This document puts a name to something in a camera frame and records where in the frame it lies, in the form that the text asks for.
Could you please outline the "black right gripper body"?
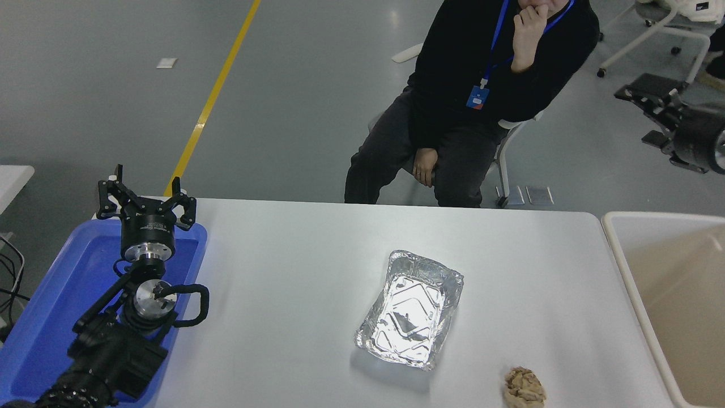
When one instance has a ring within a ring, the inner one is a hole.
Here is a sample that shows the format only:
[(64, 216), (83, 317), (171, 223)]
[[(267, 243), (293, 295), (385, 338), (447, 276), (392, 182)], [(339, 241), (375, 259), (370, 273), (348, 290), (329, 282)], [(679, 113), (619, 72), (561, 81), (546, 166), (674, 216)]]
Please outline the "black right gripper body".
[(684, 108), (673, 136), (672, 162), (681, 168), (720, 172), (720, 109)]

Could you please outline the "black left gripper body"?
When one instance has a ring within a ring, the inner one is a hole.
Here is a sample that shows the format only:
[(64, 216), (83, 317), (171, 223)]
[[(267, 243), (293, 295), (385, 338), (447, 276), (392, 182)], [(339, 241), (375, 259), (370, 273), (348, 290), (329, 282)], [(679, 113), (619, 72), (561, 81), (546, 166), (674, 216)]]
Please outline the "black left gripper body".
[(174, 253), (174, 225), (177, 217), (173, 212), (141, 212), (135, 206), (120, 211), (122, 253), (161, 246), (160, 253)]

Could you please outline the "person's left hand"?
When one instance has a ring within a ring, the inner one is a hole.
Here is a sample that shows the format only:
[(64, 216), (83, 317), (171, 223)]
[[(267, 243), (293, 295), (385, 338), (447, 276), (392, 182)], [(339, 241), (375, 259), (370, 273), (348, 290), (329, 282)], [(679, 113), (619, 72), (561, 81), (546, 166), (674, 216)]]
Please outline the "person's left hand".
[(514, 17), (513, 60), (511, 71), (522, 73), (533, 65), (536, 50), (544, 34), (549, 15), (547, 3), (534, 2), (522, 5)]

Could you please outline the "person's right hand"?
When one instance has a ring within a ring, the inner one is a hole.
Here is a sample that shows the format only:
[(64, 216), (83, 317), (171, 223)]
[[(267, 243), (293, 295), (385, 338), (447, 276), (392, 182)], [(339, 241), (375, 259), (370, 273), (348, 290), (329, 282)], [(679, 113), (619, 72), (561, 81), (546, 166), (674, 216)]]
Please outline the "person's right hand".
[(438, 152), (433, 148), (421, 148), (415, 153), (412, 166), (412, 175), (427, 188), (433, 187), (433, 171), (438, 161)]

